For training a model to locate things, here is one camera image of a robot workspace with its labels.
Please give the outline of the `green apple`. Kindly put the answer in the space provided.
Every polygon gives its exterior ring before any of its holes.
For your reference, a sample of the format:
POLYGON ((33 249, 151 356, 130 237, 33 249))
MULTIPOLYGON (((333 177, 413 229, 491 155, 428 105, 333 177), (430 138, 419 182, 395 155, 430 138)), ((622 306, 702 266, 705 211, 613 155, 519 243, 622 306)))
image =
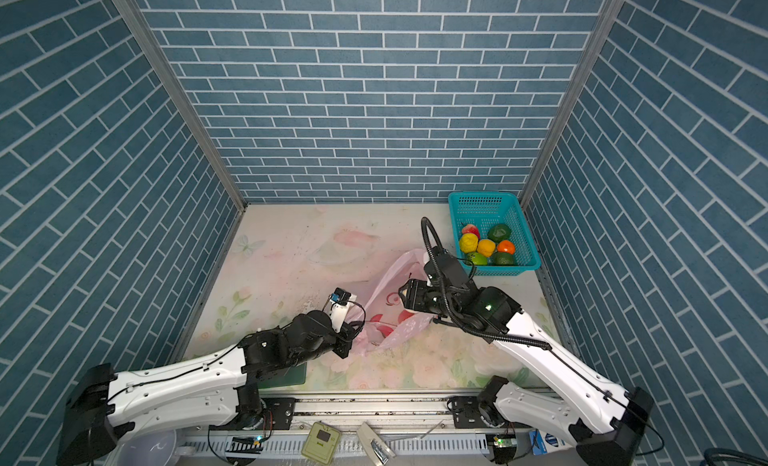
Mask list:
POLYGON ((479 252, 467 253, 465 257, 473 266, 482 267, 488 265, 488 258, 479 252))

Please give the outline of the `yellow lemon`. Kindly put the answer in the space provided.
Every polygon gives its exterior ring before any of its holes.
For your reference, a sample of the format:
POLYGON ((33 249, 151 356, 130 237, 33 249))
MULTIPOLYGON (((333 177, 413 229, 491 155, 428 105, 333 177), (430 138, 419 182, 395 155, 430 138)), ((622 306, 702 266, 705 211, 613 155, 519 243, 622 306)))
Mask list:
POLYGON ((475 253, 479 244, 479 237, 474 233, 465 233, 459 239, 459 250, 463 254, 475 253))

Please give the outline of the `yellow orange citrus fruit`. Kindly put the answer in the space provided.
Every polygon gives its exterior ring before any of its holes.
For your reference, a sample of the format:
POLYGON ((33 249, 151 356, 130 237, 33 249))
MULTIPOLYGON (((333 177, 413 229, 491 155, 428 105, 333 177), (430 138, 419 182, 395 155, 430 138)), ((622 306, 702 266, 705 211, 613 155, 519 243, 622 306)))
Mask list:
POLYGON ((496 252, 497 244, 490 239, 482 239, 478 242, 476 252, 486 258, 490 258, 496 252))

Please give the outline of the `pink plastic bag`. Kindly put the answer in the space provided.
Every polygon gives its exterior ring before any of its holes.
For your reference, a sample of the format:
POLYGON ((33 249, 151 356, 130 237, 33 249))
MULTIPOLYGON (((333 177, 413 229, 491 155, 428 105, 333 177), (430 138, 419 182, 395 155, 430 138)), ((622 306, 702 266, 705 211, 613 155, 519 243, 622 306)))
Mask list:
POLYGON ((430 325, 432 316, 406 310, 398 293, 411 279, 426 280, 427 259, 424 249, 407 251, 361 291, 358 302, 366 311, 366 324, 353 342, 354 355, 399 347, 430 325))

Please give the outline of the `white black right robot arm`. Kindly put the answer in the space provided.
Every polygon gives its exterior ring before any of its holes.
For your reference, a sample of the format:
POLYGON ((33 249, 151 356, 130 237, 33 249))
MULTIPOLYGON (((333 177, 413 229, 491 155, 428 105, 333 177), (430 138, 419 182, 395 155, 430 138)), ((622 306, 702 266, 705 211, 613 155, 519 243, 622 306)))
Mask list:
POLYGON ((640 457, 655 405, 647 391, 628 391, 588 367, 504 291, 477 286, 449 253, 432 248, 427 254, 425 279, 410 279, 398 291, 405 309, 485 340, 554 392, 529 392, 494 376, 471 411, 492 427, 521 423, 550 433, 588 465, 630 465, 640 457))

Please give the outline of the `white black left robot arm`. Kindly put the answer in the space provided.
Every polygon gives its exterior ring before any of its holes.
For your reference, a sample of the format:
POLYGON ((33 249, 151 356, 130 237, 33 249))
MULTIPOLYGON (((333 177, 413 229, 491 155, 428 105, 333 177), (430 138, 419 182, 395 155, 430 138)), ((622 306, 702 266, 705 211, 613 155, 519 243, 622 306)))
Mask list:
POLYGON ((334 326, 328 313, 313 310, 193 360, 141 371, 92 367, 65 403, 56 462, 90 463, 155 432, 259 428, 267 418, 263 382, 328 352, 346 358, 363 325, 334 326))

